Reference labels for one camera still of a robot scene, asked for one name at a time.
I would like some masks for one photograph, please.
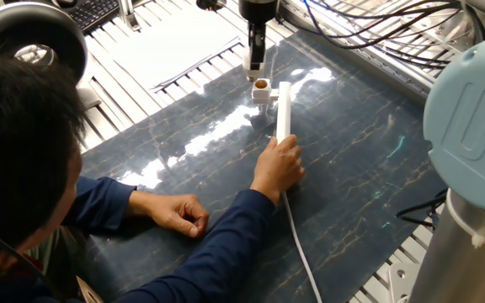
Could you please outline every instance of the man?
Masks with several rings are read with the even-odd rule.
[[[203,236],[209,216],[193,195],[159,196],[110,178],[79,177],[85,113],[69,75],[55,66],[0,61],[0,238],[23,254],[53,238],[61,224],[115,231],[133,215]],[[117,302],[227,301],[259,250],[280,193],[304,175],[300,152],[294,136],[280,144],[272,138],[250,189],[238,194],[188,260]],[[0,302],[54,301],[45,285],[0,249]]]

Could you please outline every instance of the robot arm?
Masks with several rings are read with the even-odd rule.
[[[264,67],[266,23],[274,18],[279,0],[240,0],[239,13],[248,21],[248,48],[242,67],[250,82],[255,82]]]

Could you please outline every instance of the man's left hand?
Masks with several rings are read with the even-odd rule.
[[[159,226],[193,238],[203,236],[209,220],[194,194],[166,196],[137,190],[129,198],[126,215],[148,215]]]

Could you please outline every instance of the black keyboard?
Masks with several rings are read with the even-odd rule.
[[[80,26],[83,33],[90,32],[119,11],[117,0],[87,0],[78,4],[68,14]]]

